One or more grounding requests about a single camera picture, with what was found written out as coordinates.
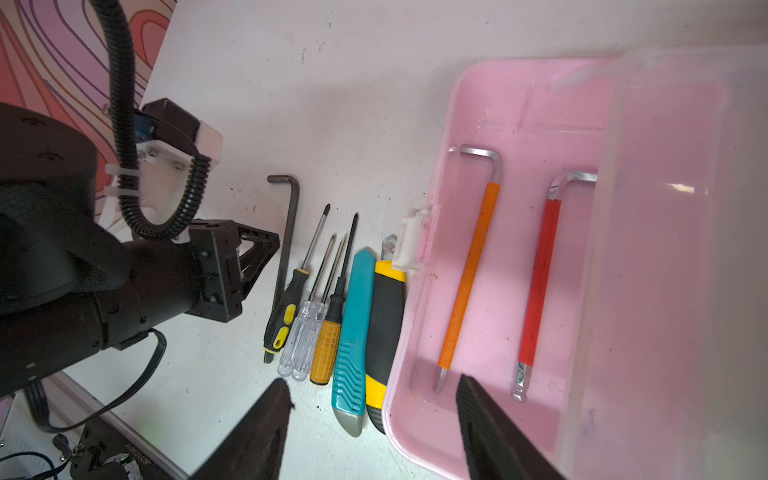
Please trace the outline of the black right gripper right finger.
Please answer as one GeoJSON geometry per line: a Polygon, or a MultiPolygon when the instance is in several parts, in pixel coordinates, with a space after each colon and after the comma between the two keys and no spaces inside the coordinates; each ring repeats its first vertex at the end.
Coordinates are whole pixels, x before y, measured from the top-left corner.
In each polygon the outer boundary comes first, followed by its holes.
{"type": "Polygon", "coordinates": [[[564,479],[475,378],[460,377],[456,404],[470,478],[564,479]]]}

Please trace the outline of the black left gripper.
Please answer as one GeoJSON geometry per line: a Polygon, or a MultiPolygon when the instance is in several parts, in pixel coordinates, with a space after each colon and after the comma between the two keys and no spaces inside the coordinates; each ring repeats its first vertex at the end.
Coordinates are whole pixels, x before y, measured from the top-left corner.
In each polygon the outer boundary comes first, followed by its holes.
{"type": "Polygon", "coordinates": [[[227,323],[280,247],[275,232],[227,221],[195,221],[186,243],[133,240],[128,281],[95,296],[103,349],[124,349],[187,313],[227,323]],[[239,255],[241,243],[250,247],[239,255]]]}

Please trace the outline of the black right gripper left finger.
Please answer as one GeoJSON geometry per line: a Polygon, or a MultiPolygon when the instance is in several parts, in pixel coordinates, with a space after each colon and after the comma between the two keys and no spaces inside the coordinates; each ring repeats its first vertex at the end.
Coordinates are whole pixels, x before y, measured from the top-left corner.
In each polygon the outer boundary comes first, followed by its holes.
{"type": "Polygon", "coordinates": [[[190,479],[278,479],[293,403],[275,379],[190,479]]]}

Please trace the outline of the orange handled hex key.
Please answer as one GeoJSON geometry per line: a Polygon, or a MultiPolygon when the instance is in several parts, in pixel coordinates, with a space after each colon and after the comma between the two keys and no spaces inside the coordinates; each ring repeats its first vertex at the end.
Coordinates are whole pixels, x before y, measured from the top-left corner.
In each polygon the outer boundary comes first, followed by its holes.
{"type": "Polygon", "coordinates": [[[491,164],[491,175],[490,180],[485,187],[480,212],[475,224],[468,255],[451,311],[449,324],[444,336],[438,360],[437,378],[433,388],[435,393],[442,392],[449,370],[451,369],[454,353],[460,337],[461,327],[501,189],[503,160],[498,152],[467,144],[461,145],[458,148],[458,152],[462,155],[488,160],[491,164]]]}

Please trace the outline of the pink plastic tool box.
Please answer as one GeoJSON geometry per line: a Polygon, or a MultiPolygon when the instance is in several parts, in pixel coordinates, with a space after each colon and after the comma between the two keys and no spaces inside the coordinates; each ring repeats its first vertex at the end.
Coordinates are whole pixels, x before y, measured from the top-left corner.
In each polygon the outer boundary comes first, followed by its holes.
{"type": "Polygon", "coordinates": [[[469,475],[456,405],[475,378],[570,479],[767,475],[767,49],[487,60],[457,80],[384,402],[391,445],[469,475]],[[438,360],[486,184],[501,189],[441,393],[438,360]],[[561,194],[527,401],[512,394],[544,203],[561,194]]]}

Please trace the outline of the red handled hex key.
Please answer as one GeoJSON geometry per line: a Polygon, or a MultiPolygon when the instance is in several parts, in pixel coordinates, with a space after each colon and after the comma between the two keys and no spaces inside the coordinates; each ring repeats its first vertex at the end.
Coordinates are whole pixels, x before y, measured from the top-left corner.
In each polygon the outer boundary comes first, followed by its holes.
{"type": "Polygon", "coordinates": [[[513,398],[519,403],[527,401],[535,361],[538,336],[546,299],[546,292],[556,243],[557,229],[562,207],[561,194],[571,183],[594,185],[598,180],[596,172],[571,171],[558,175],[551,183],[540,225],[530,288],[523,320],[513,398]]]}

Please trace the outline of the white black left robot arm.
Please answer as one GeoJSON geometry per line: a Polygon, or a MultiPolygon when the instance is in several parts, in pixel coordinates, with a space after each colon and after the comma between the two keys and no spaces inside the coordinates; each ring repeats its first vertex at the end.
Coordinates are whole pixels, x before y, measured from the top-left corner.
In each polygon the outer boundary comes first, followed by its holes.
{"type": "Polygon", "coordinates": [[[121,242],[93,220],[97,151],[1,107],[1,391],[14,393],[181,314],[220,323],[279,247],[274,232],[196,220],[185,243],[121,242]]]}

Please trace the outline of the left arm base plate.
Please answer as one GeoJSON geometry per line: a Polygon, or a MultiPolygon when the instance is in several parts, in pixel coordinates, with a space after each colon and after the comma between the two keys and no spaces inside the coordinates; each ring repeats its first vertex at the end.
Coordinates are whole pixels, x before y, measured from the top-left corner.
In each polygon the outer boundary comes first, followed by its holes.
{"type": "Polygon", "coordinates": [[[186,479],[143,437],[115,419],[90,420],[70,460],[71,479],[186,479]]]}

